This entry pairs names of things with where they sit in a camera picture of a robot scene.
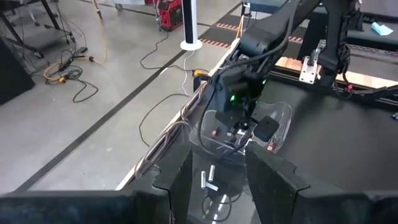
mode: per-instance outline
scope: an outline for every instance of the red machine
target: red machine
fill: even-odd
[[[158,9],[160,26],[163,30],[171,31],[182,24],[181,0],[160,0]]]

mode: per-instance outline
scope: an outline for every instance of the black table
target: black table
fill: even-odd
[[[370,108],[332,96],[320,96],[300,88],[268,81],[261,101],[284,101],[293,109],[292,124],[277,155],[294,163],[302,172],[345,190],[398,189],[398,122],[391,120],[393,111]],[[177,138],[173,145],[182,143]],[[211,160],[194,146],[193,183],[189,206],[192,223],[212,223],[207,217],[224,218],[229,205],[237,199],[225,223],[258,223],[254,202],[246,182],[245,169]],[[200,188],[200,172],[209,172],[214,164],[217,192]]]

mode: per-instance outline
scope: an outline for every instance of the clear plastic bowl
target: clear plastic bowl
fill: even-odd
[[[239,132],[236,135],[237,140],[235,141],[232,136],[227,134],[229,129],[215,118],[215,114],[215,110],[206,111],[202,122],[201,139],[206,148],[217,155],[232,150],[239,145],[239,138],[242,137],[244,133]],[[279,123],[278,130],[268,142],[261,141],[259,138],[255,137],[255,135],[253,135],[249,141],[256,141],[259,145],[263,146],[265,150],[276,152],[282,147],[285,141],[292,119],[292,108],[284,102],[271,105],[259,102],[252,117],[260,121],[265,116],[270,116]],[[218,130],[216,136],[212,135],[215,129]],[[197,128],[192,129],[189,139],[192,143],[199,146]],[[244,163],[244,148],[230,155],[228,159],[239,164]]]

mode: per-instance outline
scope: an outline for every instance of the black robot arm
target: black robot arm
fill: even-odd
[[[321,78],[315,84],[329,87],[349,64],[345,38],[349,20],[356,11],[356,0],[322,3],[329,23],[326,46],[318,58]],[[287,48],[289,35],[319,4],[320,0],[288,0],[275,14],[257,21],[242,35],[207,90],[208,106],[217,110],[220,122],[233,129],[248,128],[266,78]]]

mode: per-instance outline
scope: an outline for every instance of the concrete floor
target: concrete floor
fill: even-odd
[[[198,22],[212,25],[238,2],[200,0]],[[128,8],[153,13],[150,7]],[[88,55],[101,60],[104,50],[92,5],[81,1],[60,1],[60,9],[84,31]],[[131,11],[117,12],[115,8],[106,6],[101,6],[101,11],[108,61],[103,66],[75,62],[84,70],[81,79],[99,88],[97,95],[76,104],[72,98],[81,88],[79,84],[68,82],[47,86],[41,77],[34,77],[35,88],[0,107],[0,194],[17,189],[155,72],[144,70],[139,64],[140,59],[166,35],[157,30],[154,17]],[[37,19],[39,22],[48,21],[45,15]],[[32,29],[35,29],[32,24],[25,25],[25,30]],[[207,29],[207,26],[198,26],[199,34]],[[77,34],[75,37],[78,46],[84,45],[82,37]],[[180,52],[182,40],[183,29],[180,27],[159,44],[159,50],[145,64],[148,67],[163,66]],[[226,51],[221,47],[204,45],[188,60],[187,68],[209,70]],[[189,54],[185,53],[175,64],[182,66]],[[166,70],[30,190],[114,189],[147,151],[138,133],[141,119],[164,96],[182,93],[183,79],[181,70]],[[190,76],[186,89],[192,92]],[[142,128],[147,142],[155,141],[186,100],[176,96],[152,112]]]

